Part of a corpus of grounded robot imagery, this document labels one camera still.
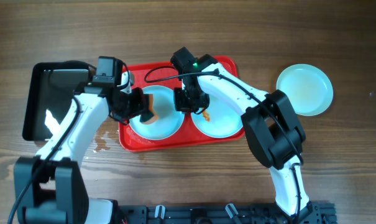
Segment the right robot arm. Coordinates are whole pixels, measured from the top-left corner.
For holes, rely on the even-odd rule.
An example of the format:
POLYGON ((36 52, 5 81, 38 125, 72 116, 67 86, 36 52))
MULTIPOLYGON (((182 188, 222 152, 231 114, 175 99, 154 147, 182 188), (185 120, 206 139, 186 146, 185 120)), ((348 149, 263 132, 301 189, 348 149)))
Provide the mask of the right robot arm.
POLYGON ((177 50, 170 62, 183 83, 174 91, 177 111, 203 113, 210 96, 227 104, 241 117, 251 153, 270 170, 280 210, 296 222, 308 216, 311 202, 301 176, 306 136, 287 95, 257 90, 214 57, 196 58, 186 47, 177 50))

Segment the orange green sponge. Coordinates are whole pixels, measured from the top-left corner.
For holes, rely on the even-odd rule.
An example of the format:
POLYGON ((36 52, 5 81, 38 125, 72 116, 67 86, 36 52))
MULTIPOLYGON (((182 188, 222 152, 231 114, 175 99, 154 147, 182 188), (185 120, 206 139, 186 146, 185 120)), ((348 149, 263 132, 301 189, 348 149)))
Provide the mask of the orange green sponge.
POLYGON ((154 110, 154 96, 153 94, 145 94, 144 110, 140 114, 140 122, 142 124, 152 124, 158 120, 158 115, 154 110))

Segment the white plate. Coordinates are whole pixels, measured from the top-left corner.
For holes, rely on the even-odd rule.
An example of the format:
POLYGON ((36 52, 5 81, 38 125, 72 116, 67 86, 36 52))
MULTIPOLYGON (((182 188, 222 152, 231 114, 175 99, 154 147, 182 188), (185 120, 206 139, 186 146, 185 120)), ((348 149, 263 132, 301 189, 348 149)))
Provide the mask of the white plate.
POLYGON ((160 85, 143 88, 145 94, 154 97, 154 111, 158 119, 152 124, 142 124, 140 116, 130 120, 130 127, 140 137, 149 140, 162 140, 175 134, 182 126, 185 115, 175 109, 173 90, 160 85))
POLYGON ((334 90, 328 76, 309 64, 295 64, 279 75, 276 89, 289 98, 295 113, 316 116, 325 112, 334 98, 334 90))
POLYGON ((220 101, 211 101, 204 112, 191 118, 200 132, 212 138, 228 138, 242 129, 240 116, 220 101))

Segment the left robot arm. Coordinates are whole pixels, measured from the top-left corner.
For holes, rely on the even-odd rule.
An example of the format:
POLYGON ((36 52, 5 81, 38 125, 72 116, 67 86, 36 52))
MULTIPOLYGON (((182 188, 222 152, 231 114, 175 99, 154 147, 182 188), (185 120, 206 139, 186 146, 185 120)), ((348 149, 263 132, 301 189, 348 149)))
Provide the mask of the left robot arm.
POLYGON ((150 112, 152 102, 141 88, 80 83, 59 132, 34 157, 17 160, 8 223, 122 223, 116 200, 89 198, 80 165, 107 117, 126 122, 150 112))

